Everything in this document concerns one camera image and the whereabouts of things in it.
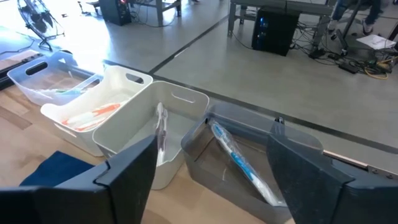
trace paper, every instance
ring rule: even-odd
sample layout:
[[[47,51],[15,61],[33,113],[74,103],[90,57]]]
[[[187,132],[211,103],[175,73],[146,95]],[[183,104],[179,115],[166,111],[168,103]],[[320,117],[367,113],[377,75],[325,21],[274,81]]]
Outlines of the paper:
[[[396,43],[394,41],[387,40],[384,37],[380,37],[380,36],[374,35],[374,34],[371,34],[369,36],[362,37],[362,38],[359,38],[356,40],[368,45],[369,47],[373,48],[374,50],[387,49],[387,48],[391,48],[396,45]]]

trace computer tower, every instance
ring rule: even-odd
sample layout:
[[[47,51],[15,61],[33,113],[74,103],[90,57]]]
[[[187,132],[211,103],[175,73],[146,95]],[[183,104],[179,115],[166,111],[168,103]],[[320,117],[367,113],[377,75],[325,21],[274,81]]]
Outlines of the computer tower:
[[[105,21],[119,26],[131,22],[127,0],[99,0],[99,6]]]
[[[261,8],[257,12],[251,46],[254,50],[286,56],[292,43],[300,13]]]

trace white plastic bin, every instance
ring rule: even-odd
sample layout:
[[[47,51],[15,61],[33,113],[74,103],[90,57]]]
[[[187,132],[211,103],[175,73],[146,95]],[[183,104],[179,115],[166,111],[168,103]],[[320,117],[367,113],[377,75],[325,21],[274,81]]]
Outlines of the white plastic bin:
[[[161,102],[168,111],[165,163],[156,168],[152,189],[166,187],[182,165],[181,140],[203,116],[209,98],[200,92],[167,82],[154,82],[108,118],[93,135],[106,157],[155,134],[156,107]]]
[[[84,95],[63,106],[47,103],[42,106],[40,111],[43,115],[50,118],[54,122],[54,125],[61,130],[60,135],[65,140],[89,152],[93,156],[102,156],[103,153],[93,142],[95,128],[87,131],[76,131],[62,124],[62,121],[72,116],[92,111],[108,103],[130,100],[142,89],[151,84],[152,81],[153,79],[149,75],[120,66],[109,66],[104,71],[103,81],[96,87],[88,90]]]
[[[102,80],[102,75],[81,68],[73,55],[65,52],[38,58],[7,75],[31,102],[40,106],[64,105]]]

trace shoe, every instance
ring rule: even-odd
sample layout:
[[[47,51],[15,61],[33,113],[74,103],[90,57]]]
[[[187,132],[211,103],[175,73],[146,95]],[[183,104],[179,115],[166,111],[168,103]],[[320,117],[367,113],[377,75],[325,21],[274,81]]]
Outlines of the shoe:
[[[338,24],[338,21],[336,21],[336,20],[332,20],[329,22],[329,25],[328,25],[329,34],[331,34],[333,31],[335,31],[337,24]]]
[[[362,20],[362,32],[364,35],[370,35],[373,32],[373,25],[367,25],[365,20]]]

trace desk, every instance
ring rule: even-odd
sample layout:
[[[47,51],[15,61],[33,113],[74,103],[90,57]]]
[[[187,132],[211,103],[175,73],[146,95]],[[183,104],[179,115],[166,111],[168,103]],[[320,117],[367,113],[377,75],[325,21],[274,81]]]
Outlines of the desk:
[[[314,40],[313,40],[313,50],[317,49],[319,43],[322,40],[322,36],[325,33],[328,23],[330,20],[330,15],[333,12],[336,0],[326,0],[326,4],[314,4],[307,2],[297,2],[297,1],[286,1],[286,0],[231,0],[229,6],[229,18],[228,18],[228,35],[232,36],[234,23],[236,19],[241,19],[241,24],[243,20],[254,20],[253,17],[246,17],[241,12],[239,16],[236,15],[236,6],[252,6],[252,7],[271,7],[276,9],[288,9],[293,11],[298,11],[302,14],[309,14],[320,16],[318,27],[315,30]]]

